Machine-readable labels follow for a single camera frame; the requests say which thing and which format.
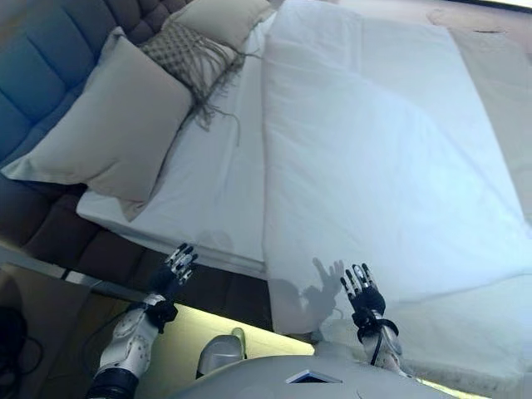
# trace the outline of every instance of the white fabric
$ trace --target white fabric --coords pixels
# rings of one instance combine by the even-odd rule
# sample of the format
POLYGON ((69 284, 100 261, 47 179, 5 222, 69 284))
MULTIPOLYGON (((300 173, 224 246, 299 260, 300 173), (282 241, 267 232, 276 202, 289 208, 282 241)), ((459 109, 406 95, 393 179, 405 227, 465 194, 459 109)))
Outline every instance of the white fabric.
MULTIPOLYGON (((245 46, 262 53, 273 21, 260 23, 245 46)), ((248 57, 243 70, 212 104, 231 116, 216 115, 210 131, 195 122, 180 132, 155 187, 155 196, 132 222, 117 202, 87 191, 77 213, 127 239, 169 253, 187 241, 197 244, 209 266, 263 277, 264 161, 261 61, 248 57)))
POLYGON ((294 0, 278 12, 263 68, 276 331, 321 326, 326 339, 354 344, 341 269, 326 268, 367 262, 390 317, 409 326, 412 364, 455 385, 456 370, 467 370, 464 385, 477 391, 522 372, 530 326, 500 325, 491 312, 500 305, 481 299, 496 293, 519 314, 529 294, 507 298, 493 285, 427 302, 532 271, 530 227, 447 30, 294 0))

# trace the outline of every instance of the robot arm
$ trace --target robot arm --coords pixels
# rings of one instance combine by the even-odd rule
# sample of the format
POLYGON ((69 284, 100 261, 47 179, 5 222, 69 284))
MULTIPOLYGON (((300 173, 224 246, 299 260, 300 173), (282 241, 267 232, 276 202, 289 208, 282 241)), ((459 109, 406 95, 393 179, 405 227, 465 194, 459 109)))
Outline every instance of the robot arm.
POLYGON ((100 367, 86 399, 132 399, 140 377, 150 366, 151 346, 165 324, 175 320, 175 295, 192 275, 197 255, 181 245, 171 254, 151 280, 153 293, 141 303, 133 303, 116 325, 101 355, 100 367))
POLYGON ((352 320, 358 327, 358 341, 364 346, 367 360, 373 366, 411 377, 401 365, 399 330, 395 323, 383 317, 386 303, 372 273, 366 264, 354 264, 352 271, 346 270, 349 285, 344 277, 340 280, 355 312, 352 320))

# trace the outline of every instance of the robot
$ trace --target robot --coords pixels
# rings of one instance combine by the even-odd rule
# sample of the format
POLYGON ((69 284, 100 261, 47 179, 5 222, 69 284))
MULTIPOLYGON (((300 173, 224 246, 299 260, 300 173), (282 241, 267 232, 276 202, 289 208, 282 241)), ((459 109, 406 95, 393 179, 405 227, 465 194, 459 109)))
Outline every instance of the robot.
MULTIPOLYGON (((197 255, 182 244, 156 271, 152 293, 133 303, 116 325, 86 399, 133 399, 139 379, 150 366, 151 346, 177 315, 175 295, 194 270, 197 255)), ((342 277, 353 307, 357 339, 367 363, 341 346, 320 342, 312 356, 261 357, 248 360, 238 329, 215 337, 199 359, 198 379, 169 399, 377 399, 449 397, 420 384, 401 363, 397 326, 384 318, 386 303, 368 266, 353 265, 342 277)))

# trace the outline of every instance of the white pillow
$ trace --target white pillow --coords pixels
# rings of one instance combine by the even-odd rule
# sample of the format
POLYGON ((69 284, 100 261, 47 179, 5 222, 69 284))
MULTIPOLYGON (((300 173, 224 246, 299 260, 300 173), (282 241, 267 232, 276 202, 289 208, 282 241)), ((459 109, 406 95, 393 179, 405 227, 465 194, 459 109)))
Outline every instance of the white pillow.
POLYGON ((177 21, 215 42, 238 50, 253 27, 272 15, 266 0, 194 0, 163 25, 177 21))
POLYGON ((122 29, 122 27, 115 27, 112 31, 109 32, 109 35, 107 35, 106 42, 101 47, 100 58, 98 59, 98 63, 92 70, 89 77, 86 79, 85 87, 83 87, 84 92, 88 90, 91 83, 98 76, 101 66, 104 65, 104 63, 111 56, 113 51, 115 51, 116 45, 118 44, 121 37, 127 38, 126 33, 124 32, 124 29, 122 29))
POLYGON ((142 204, 191 107, 190 92, 124 37, 89 82, 46 137, 2 172, 15 180, 85 183, 142 204))

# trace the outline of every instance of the pillow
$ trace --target pillow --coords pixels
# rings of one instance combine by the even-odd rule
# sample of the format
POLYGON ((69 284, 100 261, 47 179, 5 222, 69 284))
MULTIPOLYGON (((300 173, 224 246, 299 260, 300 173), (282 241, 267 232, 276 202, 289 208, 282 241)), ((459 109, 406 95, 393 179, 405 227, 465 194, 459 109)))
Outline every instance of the pillow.
POLYGON ((172 14, 172 21, 182 23, 215 42, 239 50, 253 27, 272 15, 266 0, 194 0, 172 14))
POLYGON ((93 73, 57 125, 2 172, 15 180, 85 183, 99 194, 143 203, 190 109, 190 92, 124 37, 93 73))
POLYGON ((176 21, 141 44, 140 49, 189 88, 198 107, 199 123, 203 122, 205 128, 212 119, 207 100, 213 85, 218 80, 225 83, 229 73, 244 64, 244 55, 176 21))
POLYGON ((115 51, 116 45, 118 44, 118 41, 121 37, 126 37, 126 33, 124 32, 124 29, 122 29, 122 27, 115 27, 111 32, 109 32, 109 35, 107 35, 106 42, 101 47, 100 58, 98 59, 98 63, 92 70, 92 73, 86 79, 83 91, 87 91, 91 83, 96 79, 99 74, 99 70, 101 69, 101 66, 106 63, 106 60, 111 56, 113 51, 115 51))

